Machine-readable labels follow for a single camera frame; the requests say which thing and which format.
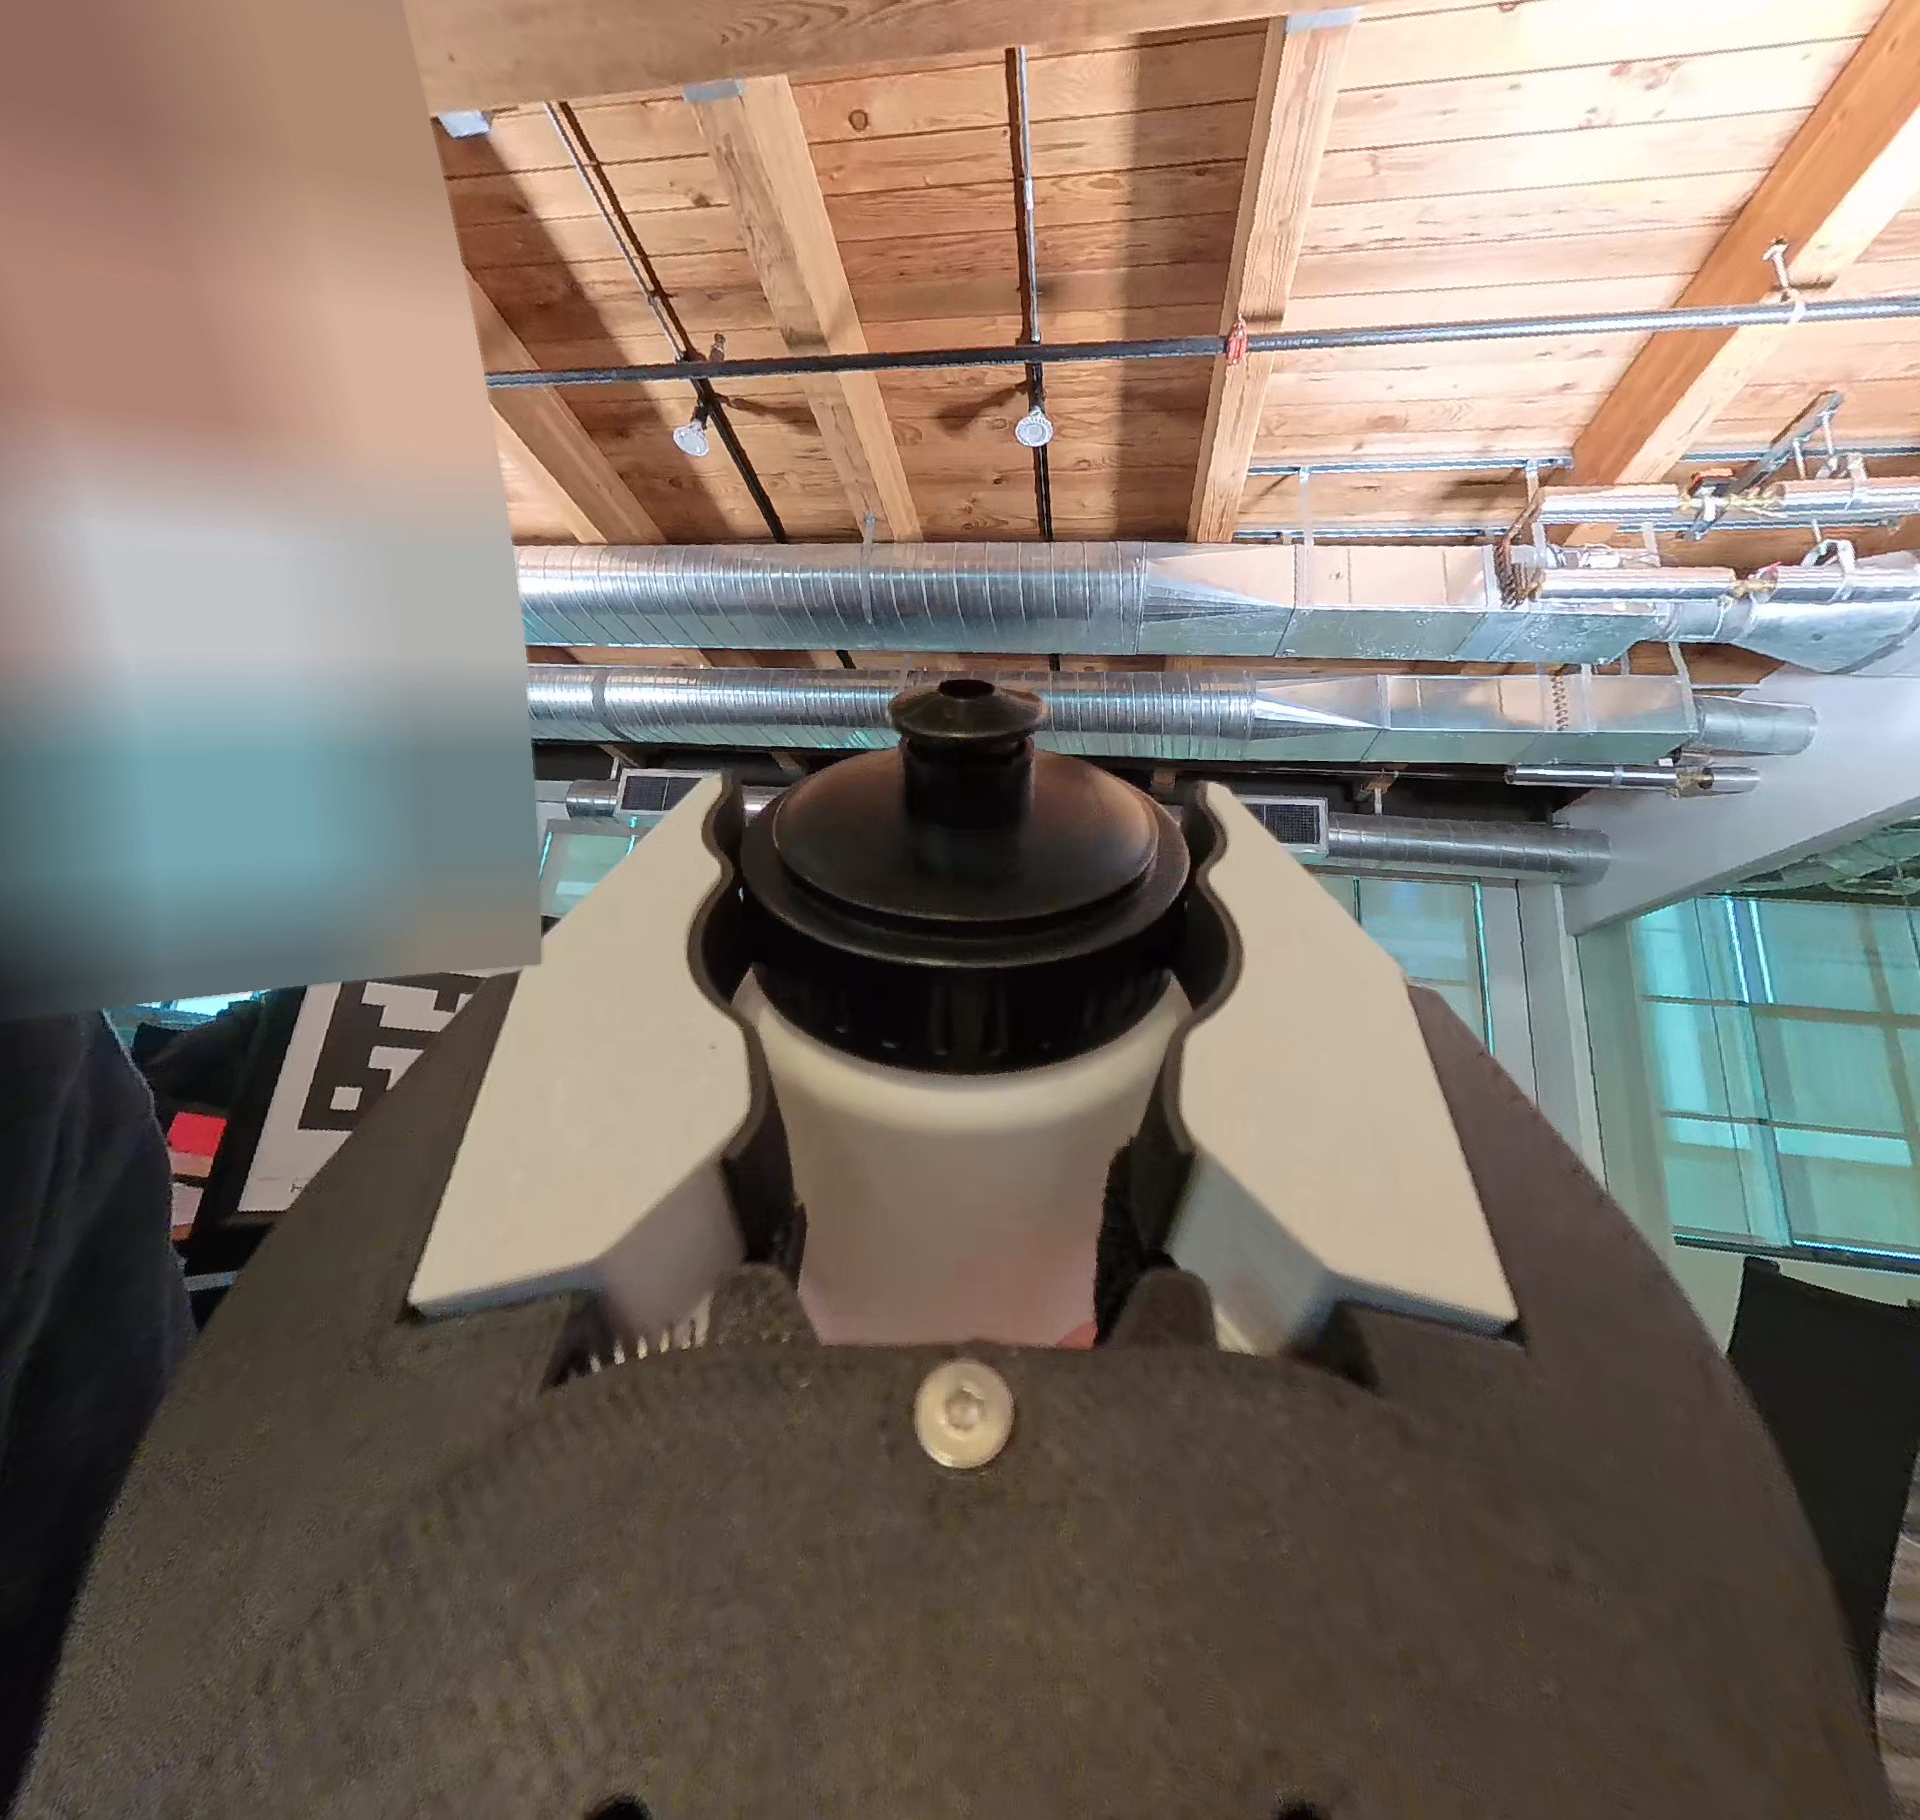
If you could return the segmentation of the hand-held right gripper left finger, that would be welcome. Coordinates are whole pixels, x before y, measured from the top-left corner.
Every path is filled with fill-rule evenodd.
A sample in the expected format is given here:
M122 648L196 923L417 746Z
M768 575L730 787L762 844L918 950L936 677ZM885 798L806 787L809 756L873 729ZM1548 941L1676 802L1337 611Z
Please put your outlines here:
M408 1302L454 1317L586 1291L696 1322L801 1215L748 974L733 779L698 783L525 970Z

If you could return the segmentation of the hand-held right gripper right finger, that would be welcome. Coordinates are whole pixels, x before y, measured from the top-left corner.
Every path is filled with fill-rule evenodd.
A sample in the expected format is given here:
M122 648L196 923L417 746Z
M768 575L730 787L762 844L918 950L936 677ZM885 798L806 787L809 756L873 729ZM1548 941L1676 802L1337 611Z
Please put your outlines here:
M1507 1334L1520 1311L1403 970L1229 788L1196 808L1226 961L1165 1065L1187 1173L1164 1252L1220 1338L1318 1338L1347 1305Z

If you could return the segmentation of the white bottle with black cap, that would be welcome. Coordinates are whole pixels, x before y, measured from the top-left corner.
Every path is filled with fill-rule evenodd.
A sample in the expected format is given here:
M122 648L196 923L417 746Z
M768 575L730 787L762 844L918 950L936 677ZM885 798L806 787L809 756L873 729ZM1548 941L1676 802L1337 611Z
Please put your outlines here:
M1188 1000L1179 820L1040 748L984 679L892 702L895 744L742 836L757 1037L838 1347L1053 1347L1095 1322L1113 1161Z

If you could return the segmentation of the framed black and white sign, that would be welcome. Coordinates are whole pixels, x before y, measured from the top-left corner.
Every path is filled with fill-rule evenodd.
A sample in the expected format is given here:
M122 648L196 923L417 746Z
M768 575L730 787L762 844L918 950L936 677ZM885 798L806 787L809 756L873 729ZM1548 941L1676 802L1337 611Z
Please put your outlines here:
M427 974L270 995L214 1166L219 1217L290 1208L487 980Z

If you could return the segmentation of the person's dark clothing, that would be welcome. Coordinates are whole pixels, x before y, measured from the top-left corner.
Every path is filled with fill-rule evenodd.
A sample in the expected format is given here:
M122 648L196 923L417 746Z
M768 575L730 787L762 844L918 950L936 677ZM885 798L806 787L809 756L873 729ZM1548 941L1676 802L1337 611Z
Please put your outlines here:
M154 1095L103 1013L3 1028L3 1806L196 1326Z

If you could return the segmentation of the black pillar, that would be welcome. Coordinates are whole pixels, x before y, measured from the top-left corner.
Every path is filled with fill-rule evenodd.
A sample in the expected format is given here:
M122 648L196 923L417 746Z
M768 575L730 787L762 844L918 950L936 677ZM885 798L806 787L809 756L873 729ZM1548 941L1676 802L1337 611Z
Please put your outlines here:
M1726 1357L1835 1585L1865 1712L1919 1455L1919 1316L1747 1257Z

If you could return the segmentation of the black ceiling pipe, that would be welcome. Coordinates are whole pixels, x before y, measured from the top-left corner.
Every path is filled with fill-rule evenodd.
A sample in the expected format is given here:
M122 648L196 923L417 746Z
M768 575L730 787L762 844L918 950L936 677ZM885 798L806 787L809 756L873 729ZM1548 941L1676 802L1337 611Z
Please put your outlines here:
M1376 346L1467 346L1562 337L1666 337L1722 334L1748 327L1870 325L1919 320L1917 293L1870 298L1789 298L1748 305L1670 306L1666 310L1609 310L1582 315L1529 315L1471 321L1343 325L1297 329L1238 329L1233 334L1129 337L1104 342L1045 342L1007 346L916 346L903 350L781 355L770 359L705 359L586 370L497 370L491 392L538 389L615 389L651 385L722 385L748 379L840 378L923 370L1045 370L1065 366L1188 364L1229 352L1285 355L1358 350Z

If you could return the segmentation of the silver ventilation duct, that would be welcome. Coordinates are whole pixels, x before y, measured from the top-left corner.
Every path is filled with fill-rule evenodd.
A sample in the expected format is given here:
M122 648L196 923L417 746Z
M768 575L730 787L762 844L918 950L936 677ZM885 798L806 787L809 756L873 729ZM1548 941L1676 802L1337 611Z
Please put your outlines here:
M1034 691L1046 748L1160 793L1266 788L1355 870L1609 868L1568 802L1789 820L1720 870L1799 856L1917 796L1917 563L1831 542L1753 575L1645 553L1261 544L533 546L515 553L538 742L825 760L898 691Z

